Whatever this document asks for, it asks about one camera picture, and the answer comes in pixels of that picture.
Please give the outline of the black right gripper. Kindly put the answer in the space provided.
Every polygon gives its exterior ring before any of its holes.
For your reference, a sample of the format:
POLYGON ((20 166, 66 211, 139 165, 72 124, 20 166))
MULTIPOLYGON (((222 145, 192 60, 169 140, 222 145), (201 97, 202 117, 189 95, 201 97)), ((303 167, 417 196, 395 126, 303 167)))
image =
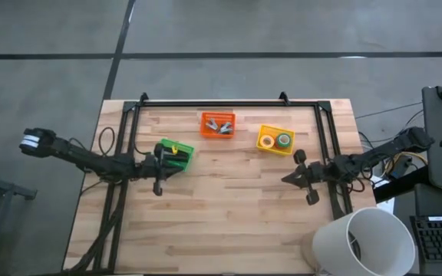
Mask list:
POLYGON ((281 178, 282 182, 294 185, 300 189, 306 189, 306 201, 309 205, 315 205, 319 202, 318 191, 313 188, 313 184, 326 182, 328 184, 328 194, 332 205, 335 204, 335 185, 331 182, 329 167, 320 162, 305 164, 307 156, 303 149, 297 149, 293 155, 297 165, 294 172, 281 178))

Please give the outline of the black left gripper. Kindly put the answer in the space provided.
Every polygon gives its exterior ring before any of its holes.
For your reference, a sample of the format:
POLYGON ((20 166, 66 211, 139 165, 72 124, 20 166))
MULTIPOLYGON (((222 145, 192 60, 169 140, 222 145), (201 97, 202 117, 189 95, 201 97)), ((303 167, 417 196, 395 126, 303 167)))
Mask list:
POLYGON ((163 165, 163 145, 157 143, 152 153, 147 153, 141 164, 141 178, 154 178, 153 193, 156 196, 162 196, 163 188, 161 183, 164 178, 170 178, 184 173, 182 166, 163 165))

